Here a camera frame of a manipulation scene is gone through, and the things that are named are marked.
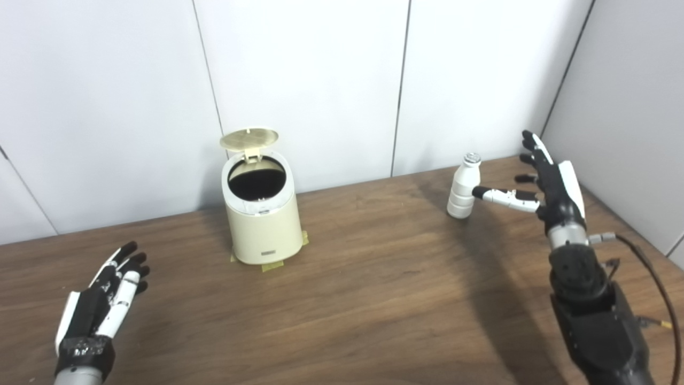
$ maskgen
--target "wire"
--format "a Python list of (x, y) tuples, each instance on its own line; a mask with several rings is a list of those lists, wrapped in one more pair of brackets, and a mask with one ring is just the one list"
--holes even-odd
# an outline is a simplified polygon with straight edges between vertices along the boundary
[(629, 239), (621, 236), (620, 234), (615, 234), (615, 238), (629, 247), (630, 250), (637, 256), (637, 258), (639, 258), (646, 270), (648, 270), (650, 273), (650, 276), (653, 278), (655, 286), (658, 287), (658, 291), (663, 297), (663, 301), (665, 301), (665, 306), (668, 308), (668, 313), (670, 313), (670, 322), (672, 323), (672, 332), (674, 333), (674, 369), (672, 371), (672, 385), (677, 385), (679, 383), (679, 374), (681, 372), (682, 342), (681, 333), (679, 331), (679, 322), (677, 321), (677, 314), (674, 312), (674, 306), (672, 305), (672, 301), (670, 301), (670, 296), (668, 295), (668, 292), (665, 291), (663, 282), (655, 272), (655, 269), (650, 263), (650, 260), (648, 260), (648, 257), (646, 257), (646, 254), (644, 254), (644, 252), (641, 250), (641, 247), (638, 247)]
[(650, 325), (656, 325), (656, 326), (664, 327), (666, 329), (672, 329), (672, 324), (667, 322), (667, 321), (662, 321), (660, 319), (650, 318), (649, 316), (636, 316), (636, 318), (637, 318), (637, 321), (639, 321), (639, 324), (643, 328), (646, 328)]
[(610, 270), (610, 273), (608, 274), (608, 280), (613, 279), (613, 275), (618, 271), (618, 268), (620, 268), (620, 258), (612, 258), (606, 261), (605, 267), (609, 268), (611, 267), (612, 269)]

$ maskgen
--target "white wall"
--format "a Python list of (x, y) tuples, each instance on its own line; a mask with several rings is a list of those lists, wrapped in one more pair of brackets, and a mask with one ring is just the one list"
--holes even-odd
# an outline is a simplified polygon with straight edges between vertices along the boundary
[(588, 3), (414, 0), (397, 135), (408, 0), (0, 2), (0, 145), (47, 216), (0, 228), (219, 205), (218, 139), (245, 126), (280, 132), (298, 192), (511, 155)]
[(278, 131), (298, 192), (390, 176), (408, 0), (196, 5), (224, 132)]
[(10, 162), (0, 154), (0, 245), (56, 234)]
[(683, 19), (682, 1), (597, 1), (543, 137), (663, 253), (684, 234)]
[(220, 201), (191, 1), (2, 1), (0, 52), (0, 145), (59, 233)]
[(540, 133), (591, 0), (413, 0), (394, 175), (518, 154)]

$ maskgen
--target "table surface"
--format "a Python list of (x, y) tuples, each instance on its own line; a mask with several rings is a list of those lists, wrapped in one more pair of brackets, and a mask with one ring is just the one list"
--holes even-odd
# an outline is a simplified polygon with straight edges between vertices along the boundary
[[(483, 163), (482, 184), (529, 171)], [(51, 384), (69, 290), (138, 241), (150, 288), (117, 335), (107, 384), (585, 384), (549, 302), (549, 248), (534, 215), (481, 201), (445, 206), (454, 169), (298, 195), (311, 243), (283, 267), (230, 261), (223, 208), (0, 247), (0, 370)], [(679, 306), (684, 272), (585, 194), (589, 231), (615, 231), (653, 259)], [(616, 274), (636, 314), (667, 319), (648, 273), (618, 243)], [(669, 382), (671, 332), (644, 330), (651, 370)]]

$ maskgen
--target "black cable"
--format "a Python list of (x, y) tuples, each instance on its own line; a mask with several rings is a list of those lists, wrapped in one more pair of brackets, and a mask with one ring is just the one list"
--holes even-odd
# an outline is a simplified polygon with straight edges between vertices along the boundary
[(682, 363), (682, 342), (680, 335), (681, 333), (679, 331), (679, 322), (677, 321), (677, 314), (674, 312), (674, 306), (672, 305), (672, 301), (670, 301), (670, 296), (668, 295), (668, 292), (665, 291), (665, 286), (663, 285), (663, 282), (660, 280), (660, 277), (655, 272), (655, 269), (653, 268), (653, 265), (650, 263), (650, 260), (648, 260), (648, 258), (646, 257), (646, 254), (644, 254), (644, 252), (641, 250), (641, 247), (638, 247), (629, 239), (625, 238), (624, 236), (621, 236), (620, 234), (615, 234), (615, 238), (620, 242), (624, 243), (627, 247), (629, 247), (630, 250), (637, 256), (637, 258), (639, 258), (639, 260), (644, 265), (646, 270), (648, 270), (648, 272), (650, 273), (650, 276), (653, 278), (655, 286), (658, 287), (658, 291), (660, 292), (660, 295), (663, 297), (663, 301), (665, 301), (665, 306), (668, 308), (668, 313), (670, 313), (670, 322), (672, 322), (672, 332), (674, 333), (674, 370), (672, 371), (672, 385), (678, 385)]
[(618, 268), (620, 268), (620, 258), (614, 258), (606, 261), (605, 266), (612, 268), (610, 273), (608, 274), (608, 280), (612, 280), (613, 275), (615, 275), (615, 273), (617, 273), (618, 271)]

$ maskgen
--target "open lid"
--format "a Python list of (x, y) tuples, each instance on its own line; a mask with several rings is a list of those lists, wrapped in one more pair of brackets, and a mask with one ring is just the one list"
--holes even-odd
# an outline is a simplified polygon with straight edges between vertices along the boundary
[(259, 149), (268, 147), (278, 140), (278, 133), (264, 127), (248, 127), (221, 138), (221, 147), (232, 152), (244, 152), (247, 163), (261, 160)]

